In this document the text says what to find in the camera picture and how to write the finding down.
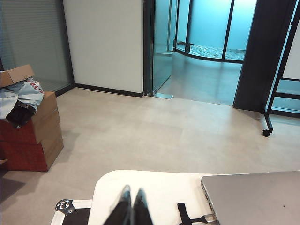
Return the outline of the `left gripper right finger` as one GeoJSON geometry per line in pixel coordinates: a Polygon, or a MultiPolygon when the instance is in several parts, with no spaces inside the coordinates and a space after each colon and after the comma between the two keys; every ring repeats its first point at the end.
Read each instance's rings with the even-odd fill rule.
{"type": "Polygon", "coordinates": [[[148,209],[145,191],[140,188],[137,192],[131,213],[132,225],[151,225],[152,219],[148,209]]]}

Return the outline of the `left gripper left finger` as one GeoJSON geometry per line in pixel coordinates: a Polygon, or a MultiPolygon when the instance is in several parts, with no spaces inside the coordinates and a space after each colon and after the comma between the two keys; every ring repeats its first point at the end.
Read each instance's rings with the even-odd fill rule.
{"type": "Polygon", "coordinates": [[[104,222],[105,225],[130,225],[131,224],[131,188],[125,185],[119,200],[112,212],[104,222]]]}

